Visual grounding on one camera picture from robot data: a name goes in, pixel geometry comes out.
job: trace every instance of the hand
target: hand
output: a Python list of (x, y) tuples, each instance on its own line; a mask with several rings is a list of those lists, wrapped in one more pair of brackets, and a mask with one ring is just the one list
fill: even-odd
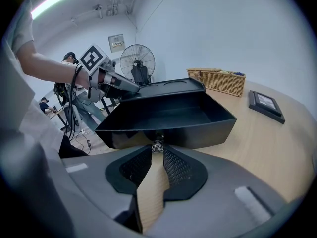
[(99, 75), (98, 75), (98, 83), (103, 83), (105, 79), (105, 71), (104, 70), (99, 70)]

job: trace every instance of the white label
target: white label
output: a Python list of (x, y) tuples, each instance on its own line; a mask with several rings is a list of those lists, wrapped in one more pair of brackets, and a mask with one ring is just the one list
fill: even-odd
[(72, 173), (72, 172), (76, 172), (76, 171), (80, 171), (83, 169), (86, 169), (88, 166), (85, 163), (80, 163), (80, 164), (76, 164), (75, 166), (69, 166), (66, 167), (66, 171), (68, 173)]

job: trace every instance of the wicker basket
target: wicker basket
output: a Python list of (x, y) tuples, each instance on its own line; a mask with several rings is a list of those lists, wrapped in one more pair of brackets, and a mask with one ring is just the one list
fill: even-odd
[(221, 69), (188, 69), (188, 76), (205, 84), (207, 89), (242, 97), (246, 76), (221, 73)]

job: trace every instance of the black cable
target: black cable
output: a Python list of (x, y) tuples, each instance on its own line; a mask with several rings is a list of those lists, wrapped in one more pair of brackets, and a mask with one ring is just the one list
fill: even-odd
[[(77, 143), (79, 143), (79, 144), (83, 147), (83, 148), (81, 149), (81, 150), (83, 151), (84, 145), (82, 145), (80, 142), (77, 141), (77, 137), (78, 137), (79, 133), (78, 133), (77, 136), (75, 137), (75, 140), (76, 140)], [(88, 152), (87, 154), (89, 155), (89, 153), (90, 153), (90, 151), (91, 151), (91, 147), (89, 146), (89, 144), (88, 144), (88, 139), (85, 137), (84, 133), (82, 133), (82, 135), (84, 136), (84, 138), (85, 138), (86, 141), (87, 141), (87, 145), (88, 145), (88, 147), (89, 147), (89, 152)]]
[(60, 100), (60, 96), (57, 92), (55, 92), (55, 88), (53, 89), (54, 94), (57, 96), (58, 102), (61, 106), (61, 109), (63, 109), (64, 113), (65, 113), (65, 109), (64, 109), (64, 105), (62, 104), (63, 102)]
[(77, 136), (75, 137), (75, 140), (76, 140), (76, 142), (77, 142), (78, 144), (80, 144), (80, 145), (83, 147), (83, 148), (81, 148), (81, 150), (83, 150), (83, 149), (84, 149), (84, 145), (77, 141), (77, 137), (78, 137), (79, 133), (78, 133)]
[[(64, 113), (65, 113), (65, 116), (66, 116), (65, 108), (64, 108), (64, 105), (62, 104), (62, 101), (60, 100), (59, 94), (56, 93), (55, 91), (54, 91), (54, 93), (57, 95), (57, 99), (59, 101), (59, 104), (60, 104), (61, 108), (64, 110)], [(67, 136), (67, 123), (68, 123), (67, 119), (68, 119), (68, 115), (66, 117), (66, 126), (65, 126), (65, 128), (66, 128), (66, 136)]]
[(74, 114), (73, 114), (73, 108), (72, 108), (72, 102), (73, 102), (73, 89), (74, 89), (74, 86), (75, 86), (75, 82), (76, 82), (76, 78), (78, 76), (78, 73), (80, 72), (80, 70), (82, 69), (82, 66), (80, 64), (78, 64), (75, 68), (75, 73), (74, 73), (74, 76), (73, 76), (73, 79), (72, 79), (72, 82), (71, 82), (71, 85), (70, 85), (70, 93), (69, 93), (69, 100), (68, 100), (68, 103), (69, 103), (69, 109), (68, 109), (68, 112), (67, 112), (67, 117), (66, 117), (66, 136), (67, 133), (68, 133), (68, 128), (67, 128), (67, 123), (68, 123), (68, 119), (69, 119), (69, 112), (70, 112), (70, 135), (68, 136), (69, 138), (69, 141), (71, 141), (73, 138), (74, 138), (74, 135), (75, 135), (75, 117), (74, 117)]
[(84, 104), (84, 105), (86, 105), (86, 106), (89, 106), (89, 105), (92, 103), (92, 101), (91, 101), (89, 104), (83, 103), (83, 102), (81, 102), (78, 98), (77, 98), (77, 101), (79, 101), (81, 104)]

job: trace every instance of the white wall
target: white wall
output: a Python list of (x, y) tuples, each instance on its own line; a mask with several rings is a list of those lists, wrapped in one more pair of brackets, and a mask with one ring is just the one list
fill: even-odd
[(291, 0), (138, 0), (137, 42), (162, 78), (187, 68), (246, 73), (303, 103), (317, 120), (316, 39)]
[[(108, 36), (123, 34), (125, 46), (128, 47), (135, 44), (135, 33), (135, 26), (125, 15), (104, 17), (103, 19), (93, 18), (85, 22), (79, 22), (78, 27), (74, 25), (64, 29), (37, 47), (37, 51), (57, 62), (61, 62), (67, 52), (74, 52), (79, 58), (92, 43), (96, 43), (111, 59), (114, 59), (119, 58), (122, 51), (111, 53)], [(115, 71), (122, 74), (119, 62), (117, 62)], [(35, 91), (34, 98), (38, 101), (54, 86), (52, 82), (42, 81), (30, 76), (27, 76), (26, 80)]]

